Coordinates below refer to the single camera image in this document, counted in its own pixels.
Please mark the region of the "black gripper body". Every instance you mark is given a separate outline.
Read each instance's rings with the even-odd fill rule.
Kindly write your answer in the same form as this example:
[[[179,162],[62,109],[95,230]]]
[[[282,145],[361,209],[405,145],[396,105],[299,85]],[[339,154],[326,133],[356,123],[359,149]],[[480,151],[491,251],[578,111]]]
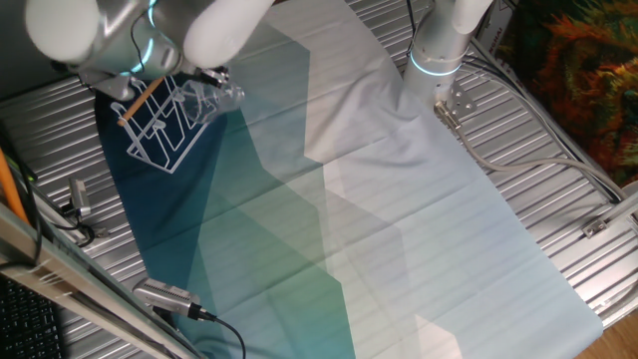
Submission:
[[[196,77],[203,83],[210,86],[221,88],[227,85],[230,79],[229,69],[225,66],[216,68],[198,68]]]

